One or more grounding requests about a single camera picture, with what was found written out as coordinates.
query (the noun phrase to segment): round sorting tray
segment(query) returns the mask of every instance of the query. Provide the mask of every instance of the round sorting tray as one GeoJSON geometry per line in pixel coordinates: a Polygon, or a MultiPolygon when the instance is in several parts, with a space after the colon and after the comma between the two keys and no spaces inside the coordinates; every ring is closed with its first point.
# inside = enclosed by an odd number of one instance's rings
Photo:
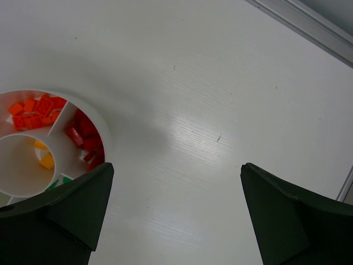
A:
{"type": "Polygon", "coordinates": [[[51,187],[56,187],[65,179],[75,179],[86,173],[89,163],[83,157],[89,154],[78,147],[68,136],[66,130],[73,126],[78,110],[93,123],[101,139],[104,161],[109,161],[113,142],[105,120],[87,103],[78,98],[51,91],[16,90],[0,94],[0,192],[10,195],[8,204],[38,195],[51,187]],[[52,125],[37,129],[14,128],[12,116],[8,109],[17,102],[25,102],[28,98],[39,100],[41,97],[61,97],[66,100],[52,125]],[[40,152],[34,147],[39,140],[47,150],[40,152]],[[40,164],[40,156],[50,152],[54,159],[52,169],[40,164]]]}

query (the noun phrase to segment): red lego brick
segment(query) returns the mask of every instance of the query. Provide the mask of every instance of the red lego brick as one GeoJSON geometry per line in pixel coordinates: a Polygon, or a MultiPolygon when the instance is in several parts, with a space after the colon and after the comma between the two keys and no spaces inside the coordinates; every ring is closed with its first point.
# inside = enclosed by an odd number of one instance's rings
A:
{"type": "Polygon", "coordinates": [[[66,130],[66,134],[68,137],[72,139],[72,141],[77,145],[80,146],[83,144],[83,138],[80,136],[78,131],[74,128],[74,126],[68,128],[66,130]]]}
{"type": "Polygon", "coordinates": [[[13,127],[16,130],[26,128],[26,123],[23,116],[12,116],[13,127]]]}
{"type": "Polygon", "coordinates": [[[53,124],[53,122],[51,121],[51,117],[42,118],[42,122],[44,125],[52,125],[53,124]]]}
{"type": "Polygon", "coordinates": [[[84,138],[89,136],[99,136],[96,127],[87,116],[80,120],[79,128],[84,138]]]}
{"type": "Polygon", "coordinates": [[[50,99],[54,102],[54,109],[62,109],[66,104],[66,100],[61,97],[51,97],[50,99]]]}
{"type": "Polygon", "coordinates": [[[44,126],[42,118],[40,116],[35,116],[33,118],[25,119],[25,123],[29,130],[41,128],[44,126]]]}
{"type": "Polygon", "coordinates": [[[81,130],[79,129],[78,125],[76,123],[72,124],[72,127],[74,127],[74,129],[76,130],[76,132],[78,132],[78,134],[81,134],[81,130]]]}
{"type": "Polygon", "coordinates": [[[16,104],[13,104],[9,109],[9,113],[12,116],[20,115],[21,112],[23,112],[23,103],[17,102],[16,104]]]}
{"type": "Polygon", "coordinates": [[[98,167],[100,164],[104,163],[104,158],[101,156],[96,156],[94,160],[89,164],[87,168],[87,172],[91,171],[92,169],[98,167]]]}
{"type": "Polygon", "coordinates": [[[75,121],[80,121],[85,116],[86,116],[86,114],[84,114],[82,110],[77,109],[75,112],[74,119],[75,119],[75,121]]]}
{"type": "Polygon", "coordinates": [[[91,137],[88,139],[83,139],[83,148],[88,152],[93,152],[94,149],[101,147],[103,144],[99,137],[91,137]]]}
{"type": "Polygon", "coordinates": [[[48,117],[53,110],[53,106],[54,102],[51,100],[51,98],[43,95],[35,106],[34,112],[38,113],[43,118],[48,117]]]}
{"type": "Polygon", "coordinates": [[[59,117],[60,112],[59,111],[55,111],[51,113],[51,121],[54,123],[57,119],[57,117],[59,117]]]}
{"type": "Polygon", "coordinates": [[[37,104],[37,101],[32,98],[28,98],[26,102],[24,103],[24,108],[23,110],[25,112],[32,112],[33,109],[35,108],[35,105],[37,104]]]}
{"type": "Polygon", "coordinates": [[[85,160],[87,163],[92,160],[92,158],[95,156],[95,152],[88,153],[83,160],[85,160]]]}
{"type": "Polygon", "coordinates": [[[97,149],[97,156],[104,156],[104,148],[103,147],[99,147],[97,149]]]}

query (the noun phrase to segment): white tabletop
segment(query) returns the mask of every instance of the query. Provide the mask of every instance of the white tabletop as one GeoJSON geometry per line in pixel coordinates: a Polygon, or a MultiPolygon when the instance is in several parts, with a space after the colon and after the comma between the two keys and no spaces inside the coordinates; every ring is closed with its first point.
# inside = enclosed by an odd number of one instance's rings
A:
{"type": "Polygon", "coordinates": [[[353,162],[353,71],[241,0],[5,0],[1,89],[92,104],[115,180],[90,264],[261,264],[253,162],[335,198],[353,162]]]}

